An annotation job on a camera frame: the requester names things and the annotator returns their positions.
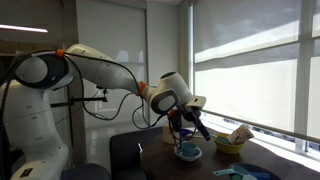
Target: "yellow bowl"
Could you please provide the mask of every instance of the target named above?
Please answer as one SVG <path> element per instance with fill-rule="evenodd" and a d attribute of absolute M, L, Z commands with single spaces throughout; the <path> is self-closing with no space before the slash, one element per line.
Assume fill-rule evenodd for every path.
<path fill-rule="evenodd" d="M 215 135 L 220 136 L 220 137 L 227 137 L 229 134 L 219 133 L 219 134 L 215 134 Z M 240 152 L 241 148 L 245 144 L 245 143 L 237 144 L 237 145 L 225 144 L 225 143 L 218 141 L 215 137 L 213 137 L 213 141 L 216 143 L 216 146 L 220 151 L 227 153 L 227 154 L 238 154 Z"/>

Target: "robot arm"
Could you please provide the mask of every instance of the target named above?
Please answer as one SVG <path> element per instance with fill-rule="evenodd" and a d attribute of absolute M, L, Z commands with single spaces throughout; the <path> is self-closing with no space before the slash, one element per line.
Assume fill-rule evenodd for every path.
<path fill-rule="evenodd" d="M 175 72 L 163 75 L 156 87 L 148 86 L 145 82 L 138 82 L 125 66 L 116 63 L 109 56 L 88 46 L 76 44 L 66 52 L 57 51 L 54 56 L 32 56 L 17 69 L 16 79 L 25 86 L 50 92 L 69 84 L 78 73 L 99 87 L 126 89 L 141 96 L 157 114 L 168 114 L 170 110 L 177 108 L 180 115 L 174 116 L 172 120 L 176 131 L 181 128 L 181 120 L 176 117 L 183 116 L 196 125 L 206 140 L 210 139 L 209 133 L 198 120 L 199 110 L 205 105 L 206 98 L 192 95 L 182 77 Z M 109 120 L 96 113 L 90 114 Z"/>
<path fill-rule="evenodd" d="M 177 122 L 179 130 L 181 116 L 194 122 L 208 140 L 209 133 L 199 120 L 199 110 L 206 98 L 192 95 L 178 73 L 167 73 L 161 77 L 157 87 L 138 82 L 129 70 L 114 62 L 105 54 L 84 45 L 74 45 L 66 52 L 44 51 L 22 55 L 16 59 L 13 72 L 16 81 L 11 83 L 8 97 L 3 84 L 12 80 L 6 73 L 0 81 L 1 107 L 9 141 L 20 147 L 27 162 L 12 176 L 19 179 L 28 172 L 25 179 L 48 177 L 58 179 L 67 159 L 67 147 L 56 129 L 48 100 L 48 94 L 72 82 L 80 73 L 82 78 L 105 89 L 126 89 L 141 96 L 158 114 L 168 114 L 176 108 L 170 121 Z"/>

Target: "small object on table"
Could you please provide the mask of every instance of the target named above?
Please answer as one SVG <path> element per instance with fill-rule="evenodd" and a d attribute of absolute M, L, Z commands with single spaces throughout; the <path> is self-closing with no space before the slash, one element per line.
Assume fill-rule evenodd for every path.
<path fill-rule="evenodd" d="M 223 175 L 228 175 L 228 174 L 239 174 L 239 175 L 243 176 L 245 174 L 249 174 L 249 171 L 247 171 L 246 169 L 244 169 L 240 166 L 232 165 L 228 169 L 214 171 L 213 173 L 216 176 L 223 176 Z"/>
<path fill-rule="evenodd" d="M 200 148 L 197 147 L 197 153 L 194 156 L 184 156 L 182 154 L 181 149 L 178 149 L 177 147 L 174 147 L 174 153 L 176 154 L 176 156 L 178 156 L 181 160 L 183 161 L 188 161 L 188 162 L 192 162 L 195 161 L 197 159 L 199 159 L 202 156 L 202 151 Z"/>
<path fill-rule="evenodd" d="M 181 152 L 185 157 L 193 157 L 198 153 L 198 146 L 195 143 L 191 142 L 182 142 Z"/>
<path fill-rule="evenodd" d="M 245 174 L 242 176 L 242 180 L 258 180 L 258 179 L 252 176 L 251 174 Z"/>
<path fill-rule="evenodd" d="M 216 134 L 216 135 L 220 136 L 220 137 L 227 137 L 228 136 L 228 134 L 225 134 L 225 133 L 220 133 L 220 134 Z M 215 142 L 218 150 L 220 150 L 224 153 L 227 153 L 227 154 L 238 154 L 245 144 L 245 143 L 234 144 L 234 145 L 233 144 L 225 144 L 225 143 L 218 141 L 216 138 L 213 138 L 213 141 Z"/>
<path fill-rule="evenodd" d="M 235 174 L 232 176 L 231 180 L 242 180 L 242 176 L 240 176 L 239 174 Z"/>
<path fill-rule="evenodd" d="M 187 127 L 187 128 L 182 128 L 181 130 L 188 130 L 190 132 L 198 132 L 198 129 L 196 127 Z"/>
<path fill-rule="evenodd" d="M 245 141 L 253 137 L 254 135 L 251 133 L 249 128 L 246 125 L 242 124 L 226 138 L 231 142 L 231 144 L 243 144 Z"/>
<path fill-rule="evenodd" d="M 185 138 L 185 137 L 190 137 L 192 135 L 193 131 L 189 130 L 189 129 L 181 129 L 180 131 L 180 136 L 182 138 Z"/>
<path fill-rule="evenodd" d="M 216 138 L 216 139 L 217 139 L 218 141 L 220 141 L 221 143 L 231 145 L 231 142 L 230 142 L 229 139 L 226 138 L 226 137 L 218 136 L 218 135 L 216 135 L 216 134 L 211 135 L 211 137 Z"/>
<path fill-rule="evenodd" d="M 252 176 L 256 177 L 258 180 L 281 180 L 281 178 L 278 177 L 273 172 L 253 164 L 234 163 L 234 164 L 231 164 L 230 166 L 233 166 L 233 165 L 245 168 L 246 170 L 249 171 L 249 173 Z"/>

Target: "dark table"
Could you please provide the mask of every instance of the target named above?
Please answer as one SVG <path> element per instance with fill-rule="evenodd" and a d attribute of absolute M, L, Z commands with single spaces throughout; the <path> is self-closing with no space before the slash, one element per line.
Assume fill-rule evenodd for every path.
<path fill-rule="evenodd" d="M 320 173 L 299 163 L 277 156 L 268 149 L 247 141 L 239 154 L 231 155 L 217 150 L 213 140 L 192 138 L 202 156 L 186 162 L 174 153 L 174 146 L 163 143 L 162 135 L 155 137 L 143 147 L 141 165 L 151 179 L 230 179 L 229 176 L 216 176 L 213 171 L 228 168 L 233 163 L 249 163 L 271 171 L 283 180 L 320 180 Z"/>

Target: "chair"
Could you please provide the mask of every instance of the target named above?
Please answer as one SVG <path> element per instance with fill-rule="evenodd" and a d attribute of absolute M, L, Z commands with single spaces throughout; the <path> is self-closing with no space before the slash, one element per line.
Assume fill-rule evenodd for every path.
<path fill-rule="evenodd" d="M 152 137 L 160 135 L 162 127 L 114 135 L 110 138 L 111 175 L 114 180 L 147 179 L 140 164 L 140 143 L 143 148 Z"/>
<path fill-rule="evenodd" d="M 88 163 L 62 172 L 60 180 L 111 180 L 111 175 L 104 167 Z"/>

